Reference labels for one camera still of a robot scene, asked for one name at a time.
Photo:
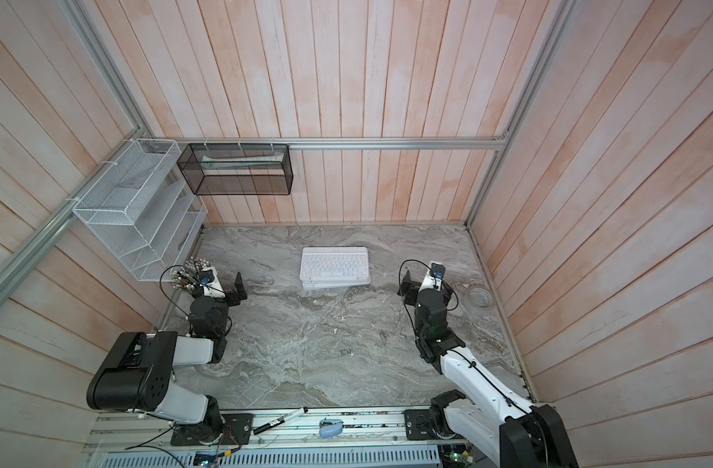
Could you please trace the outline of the white key keyboard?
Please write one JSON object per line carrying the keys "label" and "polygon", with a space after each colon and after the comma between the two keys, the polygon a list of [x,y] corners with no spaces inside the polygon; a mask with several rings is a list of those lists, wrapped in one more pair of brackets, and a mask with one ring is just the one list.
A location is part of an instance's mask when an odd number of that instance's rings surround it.
{"label": "white key keyboard", "polygon": [[308,247],[302,251],[300,280],[305,290],[365,286],[371,283],[366,247]]}

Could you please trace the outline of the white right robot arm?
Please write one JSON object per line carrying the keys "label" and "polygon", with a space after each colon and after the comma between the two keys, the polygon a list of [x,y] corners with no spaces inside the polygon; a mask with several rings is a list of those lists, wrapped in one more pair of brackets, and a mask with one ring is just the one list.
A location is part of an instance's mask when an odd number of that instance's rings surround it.
{"label": "white right robot arm", "polygon": [[406,271],[398,275],[420,357],[456,386],[432,398],[428,409],[405,411],[407,438],[463,438],[497,467],[578,466],[559,413],[506,386],[451,330],[447,315],[456,294],[444,277],[440,263],[430,265],[421,281]]}

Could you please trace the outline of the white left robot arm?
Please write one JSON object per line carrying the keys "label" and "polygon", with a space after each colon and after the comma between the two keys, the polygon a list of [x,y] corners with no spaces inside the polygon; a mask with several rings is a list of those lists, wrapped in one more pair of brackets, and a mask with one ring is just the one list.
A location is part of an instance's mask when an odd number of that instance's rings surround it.
{"label": "white left robot arm", "polygon": [[240,274],[235,290],[215,288],[212,267],[202,271],[202,294],[195,294],[188,322],[190,335],[176,331],[122,333],[87,388],[87,405],[97,411],[130,411],[173,423],[179,446],[240,445],[241,422],[224,417],[216,398],[194,393],[175,381],[180,367],[219,363],[233,322],[231,307],[247,299]]}

